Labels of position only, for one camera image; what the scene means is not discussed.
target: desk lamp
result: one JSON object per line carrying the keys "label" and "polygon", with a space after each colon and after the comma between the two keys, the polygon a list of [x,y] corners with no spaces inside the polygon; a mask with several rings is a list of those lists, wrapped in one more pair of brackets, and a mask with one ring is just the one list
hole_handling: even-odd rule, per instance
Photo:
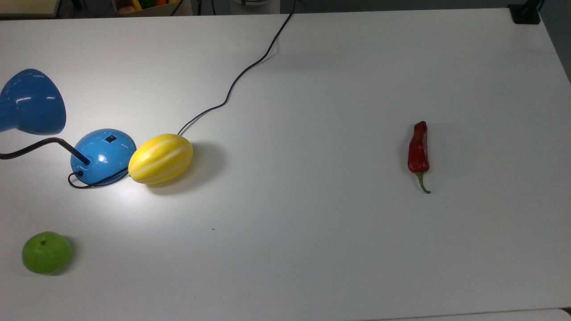
{"label": "desk lamp", "polygon": [[[23,70],[2,89],[0,132],[19,129],[35,135],[54,135],[60,133],[65,124],[62,96],[44,73],[35,69]],[[73,174],[91,186],[108,185],[124,177],[135,152],[135,144],[127,134],[101,129],[87,134],[75,148],[61,138],[51,137],[19,151],[0,154],[0,159],[16,158],[49,143],[58,143],[72,154]]]}

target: yellow melon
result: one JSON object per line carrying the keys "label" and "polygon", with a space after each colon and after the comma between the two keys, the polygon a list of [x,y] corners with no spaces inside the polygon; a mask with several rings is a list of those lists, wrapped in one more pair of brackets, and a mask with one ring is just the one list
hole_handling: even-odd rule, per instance
{"label": "yellow melon", "polygon": [[129,174],[136,182],[157,184],[184,172],[192,160],[192,144],[184,137],[163,134],[142,144],[129,161]]}

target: black object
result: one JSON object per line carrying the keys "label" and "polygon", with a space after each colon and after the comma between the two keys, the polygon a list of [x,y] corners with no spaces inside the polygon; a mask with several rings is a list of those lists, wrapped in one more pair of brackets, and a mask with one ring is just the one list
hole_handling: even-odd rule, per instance
{"label": "black object", "polygon": [[58,143],[61,146],[63,146],[63,148],[65,148],[68,152],[72,153],[73,156],[77,157],[80,161],[82,161],[85,165],[89,165],[90,161],[89,159],[87,159],[85,156],[83,156],[77,149],[73,148],[70,144],[68,144],[66,141],[64,141],[61,138],[57,138],[57,137],[50,137],[50,138],[46,138],[42,141],[39,141],[35,144],[32,144],[28,147],[25,147],[23,149],[20,149],[19,151],[15,151],[13,153],[9,153],[9,154],[0,154],[0,159],[13,159],[16,157],[20,157],[24,154],[27,154],[33,150],[36,150],[44,145],[47,145],[49,143]]}
{"label": "black object", "polygon": [[541,0],[528,0],[523,5],[508,5],[513,22],[518,25],[539,25],[541,21],[537,6]]}
{"label": "black object", "polygon": [[82,5],[79,0],[71,0],[71,2],[73,3],[73,6],[75,7],[76,10],[81,11]]}
{"label": "black object", "polygon": [[180,0],[180,1],[179,1],[179,4],[176,6],[175,10],[173,10],[173,11],[171,12],[171,15],[170,15],[171,17],[172,17],[173,15],[175,15],[176,11],[178,10],[178,8],[180,8],[180,5],[182,5],[182,2],[183,2],[183,1],[184,1],[184,0]]}

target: green fruit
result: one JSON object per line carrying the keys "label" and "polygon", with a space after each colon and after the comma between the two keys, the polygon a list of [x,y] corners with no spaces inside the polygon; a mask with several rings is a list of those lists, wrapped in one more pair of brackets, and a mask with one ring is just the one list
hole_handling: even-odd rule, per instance
{"label": "green fruit", "polygon": [[71,245],[63,236],[42,232],[32,236],[22,249],[24,266],[39,274],[50,274],[64,267],[71,259]]}

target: green stem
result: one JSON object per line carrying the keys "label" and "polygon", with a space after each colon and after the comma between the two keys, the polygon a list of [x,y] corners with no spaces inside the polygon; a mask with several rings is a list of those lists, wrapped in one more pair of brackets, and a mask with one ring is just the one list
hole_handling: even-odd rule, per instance
{"label": "green stem", "polygon": [[416,176],[419,178],[420,188],[423,189],[423,191],[424,191],[426,194],[430,194],[430,191],[427,191],[427,189],[424,188],[424,183],[423,183],[424,173],[423,173],[423,172],[418,172],[418,173],[416,173]]}

